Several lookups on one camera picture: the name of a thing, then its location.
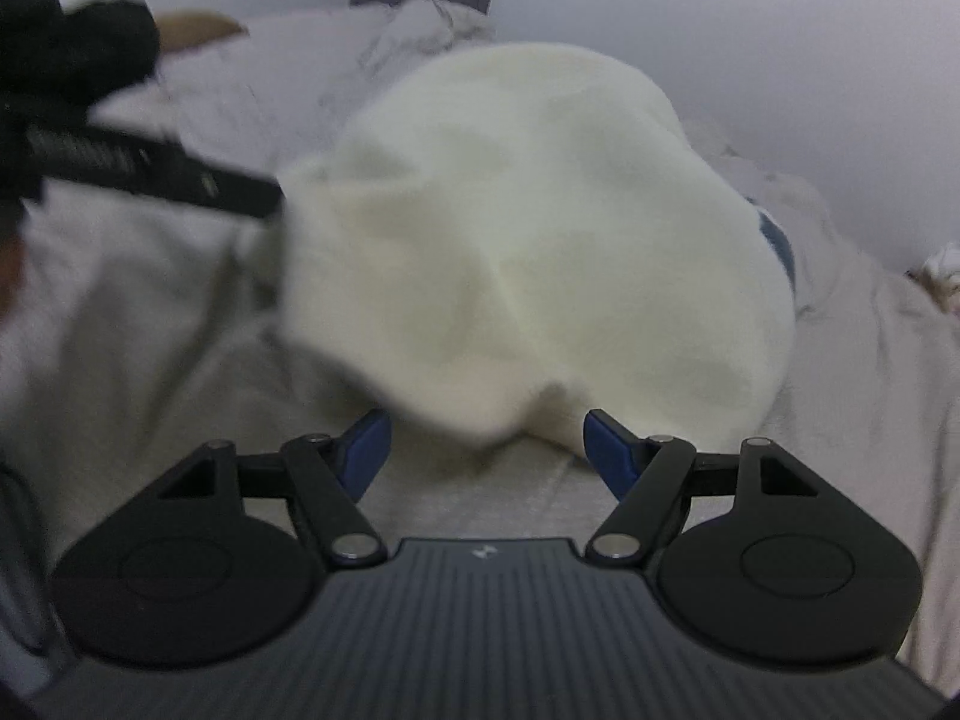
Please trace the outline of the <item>white clothes pile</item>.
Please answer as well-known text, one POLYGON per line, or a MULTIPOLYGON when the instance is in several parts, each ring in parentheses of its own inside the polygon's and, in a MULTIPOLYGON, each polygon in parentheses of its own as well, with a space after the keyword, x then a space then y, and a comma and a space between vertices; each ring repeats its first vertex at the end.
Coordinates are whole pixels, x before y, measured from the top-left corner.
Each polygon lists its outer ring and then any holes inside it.
POLYGON ((947 244, 923 265, 907 273, 908 280, 918 284, 944 314, 960 312, 960 245, 947 244))

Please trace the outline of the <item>brown pillow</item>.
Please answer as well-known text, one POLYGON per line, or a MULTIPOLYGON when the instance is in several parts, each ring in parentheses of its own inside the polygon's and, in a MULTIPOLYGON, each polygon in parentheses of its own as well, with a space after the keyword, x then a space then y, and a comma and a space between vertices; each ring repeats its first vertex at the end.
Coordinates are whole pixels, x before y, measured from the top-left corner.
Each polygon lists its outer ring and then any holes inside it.
POLYGON ((155 18, 161 54, 178 54, 242 36, 247 28, 235 18, 212 10, 176 10, 155 18))

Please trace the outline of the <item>cream striped fleece sweater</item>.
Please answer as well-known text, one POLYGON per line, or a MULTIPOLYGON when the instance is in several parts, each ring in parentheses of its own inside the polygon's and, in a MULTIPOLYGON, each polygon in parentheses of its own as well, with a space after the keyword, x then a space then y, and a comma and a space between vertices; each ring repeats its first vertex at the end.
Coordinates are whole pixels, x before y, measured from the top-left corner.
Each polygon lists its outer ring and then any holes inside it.
POLYGON ((601 408, 722 450, 786 377, 788 239, 607 55, 444 55, 281 187, 285 337, 467 444, 579 450, 601 408))

